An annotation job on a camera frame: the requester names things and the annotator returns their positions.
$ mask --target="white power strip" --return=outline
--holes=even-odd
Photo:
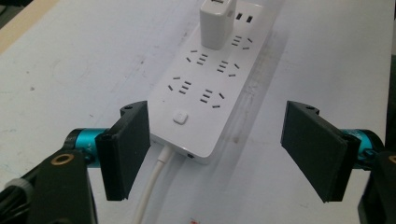
[[[152,139],[209,163],[272,29],[264,8],[238,1],[220,50],[201,45],[198,27],[148,98]]]

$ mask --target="teal joint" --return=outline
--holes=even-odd
[[[361,140],[361,145],[359,146],[357,158],[358,162],[355,163],[357,168],[365,168],[360,166],[359,164],[373,163],[374,157],[376,156],[377,152],[374,150],[372,141],[367,136],[367,134],[358,129],[344,129],[341,131],[343,133],[353,135]]]
[[[75,149],[84,153],[88,167],[99,168],[100,162],[96,148],[95,137],[103,133],[106,129],[84,129],[78,135]]]

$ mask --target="table surface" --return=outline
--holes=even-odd
[[[29,25],[14,19],[14,39],[0,34],[8,41],[0,55],[0,185],[59,149],[73,129],[110,127],[123,105],[147,100],[198,24],[202,2],[61,0]],[[208,165],[174,155],[145,223],[359,223],[368,173],[352,172],[343,202],[322,203],[279,142],[288,100],[384,140],[394,1],[255,3],[280,10],[235,125]],[[100,170],[90,169],[100,223],[131,223],[160,149],[148,151],[126,201],[107,202]]]

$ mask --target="power button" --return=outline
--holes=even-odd
[[[175,112],[174,114],[174,122],[180,125],[183,125],[186,123],[187,117],[189,115],[187,114],[187,112],[182,111],[182,110],[178,110]]]

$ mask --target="electrical outlet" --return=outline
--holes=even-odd
[[[271,31],[275,17],[267,14],[265,7],[238,1],[220,50],[201,45],[198,25],[148,98],[154,141],[209,163]]]

